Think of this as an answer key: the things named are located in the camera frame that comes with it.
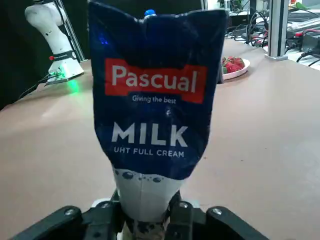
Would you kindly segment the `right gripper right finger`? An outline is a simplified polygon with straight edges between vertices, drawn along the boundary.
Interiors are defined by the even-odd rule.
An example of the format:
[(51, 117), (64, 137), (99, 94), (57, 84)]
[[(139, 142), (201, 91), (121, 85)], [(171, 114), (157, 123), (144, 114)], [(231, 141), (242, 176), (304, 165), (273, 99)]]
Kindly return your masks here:
[(203, 211), (182, 200), (178, 191), (169, 203), (166, 240), (266, 240), (267, 237), (223, 206)]

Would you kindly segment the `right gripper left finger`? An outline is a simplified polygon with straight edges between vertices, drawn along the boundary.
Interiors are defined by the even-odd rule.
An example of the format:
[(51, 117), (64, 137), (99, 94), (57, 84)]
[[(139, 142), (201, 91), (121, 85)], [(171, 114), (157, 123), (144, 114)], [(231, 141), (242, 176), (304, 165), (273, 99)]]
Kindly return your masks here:
[(12, 240), (117, 240), (124, 226), (119, 196), (99, 200), (87, 211), (67, 205), (14, 235)]

